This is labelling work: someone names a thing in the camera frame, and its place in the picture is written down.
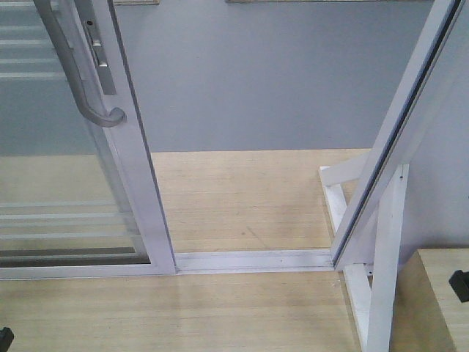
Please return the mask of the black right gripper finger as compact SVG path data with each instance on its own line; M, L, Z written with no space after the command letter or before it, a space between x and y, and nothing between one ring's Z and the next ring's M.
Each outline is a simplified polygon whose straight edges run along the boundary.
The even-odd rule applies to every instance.
M469 302L468 272L455 271L448 280L451 288L461 302Z

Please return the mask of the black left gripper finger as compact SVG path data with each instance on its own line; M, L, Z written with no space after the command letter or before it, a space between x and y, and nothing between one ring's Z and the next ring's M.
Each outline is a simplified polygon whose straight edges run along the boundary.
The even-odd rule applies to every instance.
M13 340L14 334L11 328L2 328L0 331L0 352L8 352Z

